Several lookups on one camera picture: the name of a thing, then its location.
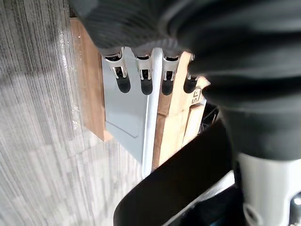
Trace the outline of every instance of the wooden board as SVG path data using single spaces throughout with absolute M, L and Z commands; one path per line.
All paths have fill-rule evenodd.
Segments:
M 187 145 L 198 135 L 204 109 L 205 106 L 201 104 L 193 105 L 190 107 L 182 147 Z
M 153 169 L 163 164 L 182 147 L 189 109 L 177 115 L 157 115 Z
M 196 103 L 195 94 L 187 94 L 183 90 L 184 82 L 187 76 L 187 66 L 190 62 L 191 54 L 184 52 L 180 57 L 177 73 L 174 78 L 174 89 L 171 95 L 164 96 L 160 92 L 158 113 L 164 116 L 177 115 L 181 111 L 189 108 Z M 209 84 L 205 77 L 200 77 L 196 89 L 202 89 Z
M 101 55 L 77 18 L 70 18 L 76 70 L 79 77 L 85 126 L 102 140 L 112 136 L 105 129 Z

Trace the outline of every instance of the white plastic part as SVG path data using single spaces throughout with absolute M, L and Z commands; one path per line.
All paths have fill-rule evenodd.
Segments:
M 301 160 L 273 161 L 240 153 L 244 214 L 250 226 L 288 226 L 291 199 L 301 191 Z

